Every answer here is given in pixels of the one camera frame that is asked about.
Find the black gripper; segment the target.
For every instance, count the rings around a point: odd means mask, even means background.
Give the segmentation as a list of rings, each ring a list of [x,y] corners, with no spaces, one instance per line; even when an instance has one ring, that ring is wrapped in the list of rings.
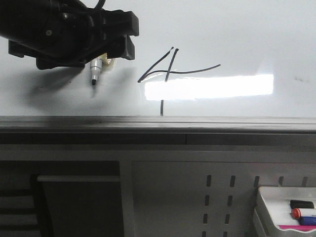
[[[10,55],[33,57],[40,70],[82,68],[105,52],[110,59],[134,60],[130,36],[139,36],[138,17],[132,11],[105,11],[104,4],[99,0],[89,8],[80,0],[2,0],[0,35]],[[104,30],[121,37],[107,43]]]

